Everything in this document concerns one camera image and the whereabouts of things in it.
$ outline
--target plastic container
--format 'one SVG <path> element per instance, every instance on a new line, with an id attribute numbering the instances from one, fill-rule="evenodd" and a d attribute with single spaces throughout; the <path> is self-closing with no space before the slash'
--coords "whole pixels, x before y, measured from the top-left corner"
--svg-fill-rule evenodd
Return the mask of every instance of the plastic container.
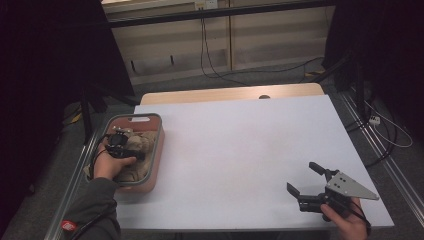
<path id="1" fill-rule="evenodd" d="M 120 192 L 150 192 L 156 185 L 156 178 L 159 171 L 160 157 L 162 153 L 165 132 L 162 127 L 162 118 L 155 113 L 149 114 L 130 114 L 118 115 L 111 118 L 106 126 L 105 134 L 115 133 L 114 127 L 131 128 L 133 132 L 155 131 L 156 137 L 153 144 L 153 150 L 146 155 L 144 161 L 151 161 L 148 167 L 147 174 L 144 178 L 136 182 L 116 181 L 120 188 Z"/>

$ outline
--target wall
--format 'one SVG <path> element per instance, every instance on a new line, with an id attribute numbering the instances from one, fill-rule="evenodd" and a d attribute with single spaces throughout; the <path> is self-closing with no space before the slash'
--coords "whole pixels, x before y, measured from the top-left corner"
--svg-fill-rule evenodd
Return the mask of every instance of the wall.
<path id="1" fill-rule="evenodd" d="M 194 3 L 190 0 L 105 1 L 103 6 L 109 19 L 194 10 Z M 220 0 L 218 5 L 239 7 L 278 2 L 283 1 Z M 137 5 L 155 7 L 129 10 Z M 212 65 L 220 72 L 303 62 L 323 56 L 333 10 L 333 7 L 327 7 L 206 19 Z M 200 20 L 117 28 L 113 33 L 133 85 L 203 74 Z M 211 73 L 206 46 L 203 47 L 203 66 L 207 73 Z"/>

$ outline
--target red label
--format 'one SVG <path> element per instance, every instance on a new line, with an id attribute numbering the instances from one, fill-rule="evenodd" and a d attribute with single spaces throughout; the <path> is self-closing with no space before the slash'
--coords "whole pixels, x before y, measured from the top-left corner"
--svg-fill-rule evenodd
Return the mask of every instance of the red label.
<path id="1" fill-rule="evenodd" d="M 63 230 L 70 231 L 70 232 L 74 231 L 75 228 L 77 228 L 77 224 L 75 224 L 71 221 L 66 221 L 66 220 L 63 220 L 61 225 L 62 225 Z"/>

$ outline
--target small object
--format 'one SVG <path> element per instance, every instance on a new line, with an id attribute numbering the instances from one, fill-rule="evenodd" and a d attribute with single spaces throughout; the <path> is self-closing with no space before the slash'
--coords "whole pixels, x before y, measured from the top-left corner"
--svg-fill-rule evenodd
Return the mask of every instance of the small object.
<path id="1" fill-rule="evenodd" d="M 63 230 L 72 232 L 77 228 L 77 224 L 68 220 L 63 220 L 60 224 Z"/>
<path id="2" fill-rule="evenodd" d="M 371 116 L 369 122 L 372 125 L 378 126 L 378 125 L 380 125 L 380 117 L 378 117 L 378 116 Z"/>

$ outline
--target cable on floor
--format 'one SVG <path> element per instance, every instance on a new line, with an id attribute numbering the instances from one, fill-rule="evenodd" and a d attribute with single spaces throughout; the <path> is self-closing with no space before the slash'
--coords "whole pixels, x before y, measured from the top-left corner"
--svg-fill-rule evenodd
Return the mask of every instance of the cable on floor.
<path id="1" fill-rule="evenodd" d="M 242 85 L 245 85 L 245 86 L 249 86 L 246 83 L 239 82 L 239 81 L 232 80 L 232 79 L 228 79 L 228 78 L 224 78 L 224 77 L 229 76 L 229 75 L 244 74 L 244 73 L 279 73 L 279 72 L 286 72 L 286 71 L 294 70 L 294 69 L 297 69 L 297 68 L 300 68 L 300 67 L 305 67 L 307 64 L 309 64 L 313 61 L 324 58 L 324 57 L 316 57 L 316 58 L 308 60 L 308 61 L 306 61 L 302 64 L 299 64 L 297 66 L 286 68 L 286 69 L 280 69 L 280 70 L 249 70 L 249 71 L 229 72 L 229 73 L 225 73 L 225 74 L 218 74 L 215 71 L 215 69 L 212 65 L 212 61 L 211 61 L 210 54 L 209 54 L 209 46 L 208 46 L 208 41 L 207 41 L 207 31 L 206 31 L 205 19 L 201 19 L 201 24 L 202 24 L 202 50 L 201 50 L 201 56 L 200 56 L 200 66 L 202 68 L 203 74 L 208 78 L 220 78 L 220 79 L 223 79 L 225 81 L 230 81 L 230 82 L 242 84 Z M 211 66 L 213 74 L 215 74 L 215 76 L 214 75 L 211 76 L 211 75 L 207 74 L 204 70 L 204 66 L 203 66 L 204 46 L 206 46 L 206 54 L 207 54 L 207 57 L 208 57 L 208 60 L 209 60 L 209 65 Z"/>

